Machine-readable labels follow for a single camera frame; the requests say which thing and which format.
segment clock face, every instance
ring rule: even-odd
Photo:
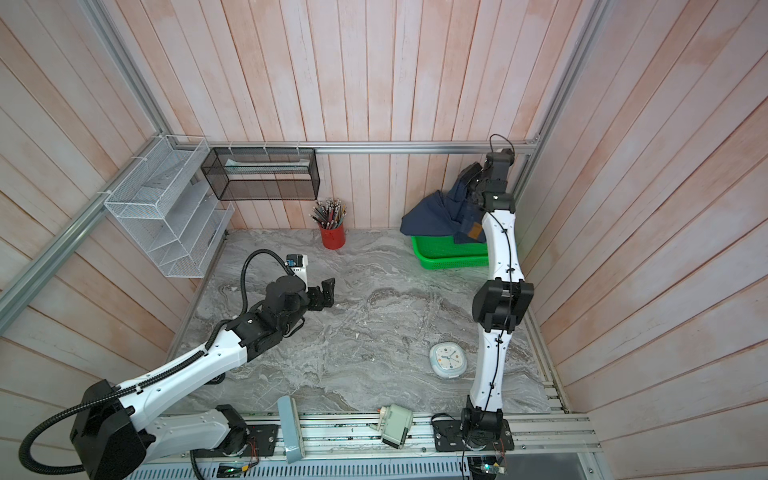
[[[464,363],[464,353],[457,346],[445,345],[440,346],[436,351],[437,364],[440,368],[451,371],[460,369]]]

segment white mesh shelf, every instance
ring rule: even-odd
[[[166,276],[205,275],[234,212],[233,204],[220,207],[206,181],[190,183],[208,151],[205,140],[174,150],[163,137],[104,202]]]

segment wooden wall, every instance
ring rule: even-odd
[[[427,141],[533,138],[594,0],[104,3],[174,133]],[[397,227],[480,158],[321,156],[320,196],[348,227]],[[238,228],[313,226],[312,202],[237,206]]]
[[[74,1],[0,2],[0,85],[2,290],[154,129]],[[3,468],[40,478],[18,442],[99,379],[162,364],[193,294],[103,221],[0,338]],[[73,463],[68,425],[40,438],[38,459]]]
[[[616,478],[768,478],[766,25],[766,0],[616,2],[518,205]]]

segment black mounting plate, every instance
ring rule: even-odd
[[[482,452],[485,450],[498,450],[502,449],[510,451],[515,449],[515,443],[512,441],[512,433],[509,429],[509,422],[504,420],[502,426],[502,440],[499,442],[493,442],[486,445],[481,450],[471,450],[465,446],[464,439],[462,438],[462,421],[461,420],[435,420],[432,422],[432,434],[435,438],[435,450],[438,452]]]
[[[275,442],[277,441],[277,429],[279,425],[248,425],[248,440],[256,440],[256,449],[260,458],[271,457],[275,454]],[[250,448],[246,447],[239,458],[250,458]],[[198,458],[221,457],[221,453],[216,450],[196,450],[195,456]]]

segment black mesh basket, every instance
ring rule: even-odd
[[[312,148],[216,147],[200,167],[219,200],[316,200]]]

